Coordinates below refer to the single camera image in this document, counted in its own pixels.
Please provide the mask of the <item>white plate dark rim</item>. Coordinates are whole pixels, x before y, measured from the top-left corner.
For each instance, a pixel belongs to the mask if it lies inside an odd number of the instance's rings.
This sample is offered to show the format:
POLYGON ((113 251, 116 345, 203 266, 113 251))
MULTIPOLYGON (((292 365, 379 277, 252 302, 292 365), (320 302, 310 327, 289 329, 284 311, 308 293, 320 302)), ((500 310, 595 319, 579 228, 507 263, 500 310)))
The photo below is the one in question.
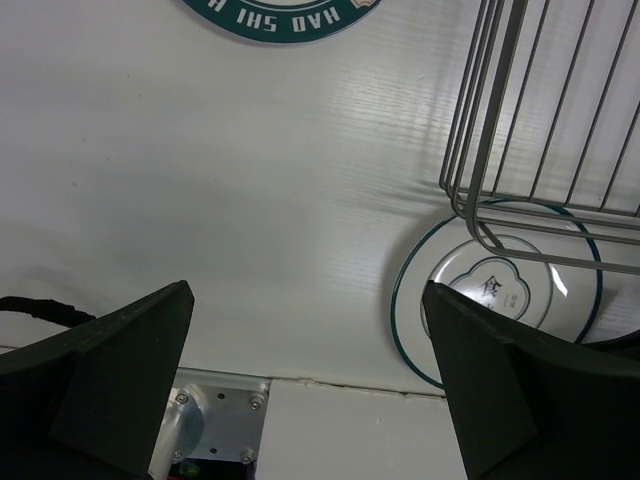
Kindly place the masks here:
POLYGON ((416 376, 436 389, 443 384, 422 302, 428 282, 573 343, 587 336, 604 294, 599 270, 491 253, 472 238, 460 217, 442 215, 408 253, 390 298, 396 350, 416 376))

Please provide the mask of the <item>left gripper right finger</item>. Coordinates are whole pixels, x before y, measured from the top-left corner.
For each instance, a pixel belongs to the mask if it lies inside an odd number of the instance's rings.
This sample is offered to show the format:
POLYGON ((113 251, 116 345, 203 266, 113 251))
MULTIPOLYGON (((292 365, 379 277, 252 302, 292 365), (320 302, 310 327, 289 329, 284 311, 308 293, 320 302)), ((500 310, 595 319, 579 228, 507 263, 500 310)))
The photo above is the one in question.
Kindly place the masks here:
POLYGON ((637 332, 573 344, 433 281, 422 304, 468 478, 638 478, 637 332))

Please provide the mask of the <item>wire dish rack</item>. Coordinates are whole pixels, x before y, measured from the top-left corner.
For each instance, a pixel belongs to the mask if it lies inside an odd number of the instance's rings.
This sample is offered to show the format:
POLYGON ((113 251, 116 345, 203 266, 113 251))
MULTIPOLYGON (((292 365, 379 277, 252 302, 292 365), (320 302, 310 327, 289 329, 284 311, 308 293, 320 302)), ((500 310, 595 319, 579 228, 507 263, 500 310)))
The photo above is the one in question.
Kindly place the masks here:
POLYGON ((439 184, 485 250, 639 271, 639 5, 482 1, 439 184))

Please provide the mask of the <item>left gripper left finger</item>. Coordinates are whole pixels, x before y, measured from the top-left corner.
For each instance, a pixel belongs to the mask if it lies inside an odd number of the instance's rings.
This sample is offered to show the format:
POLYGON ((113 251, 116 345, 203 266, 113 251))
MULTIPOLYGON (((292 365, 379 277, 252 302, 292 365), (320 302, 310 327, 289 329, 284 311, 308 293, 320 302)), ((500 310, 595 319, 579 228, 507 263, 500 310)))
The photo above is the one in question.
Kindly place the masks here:
POLYGON ((1 357, 2 478, 149 478, 194 304, 185 280, 101 317, 2 298, 64 329, 1 357))

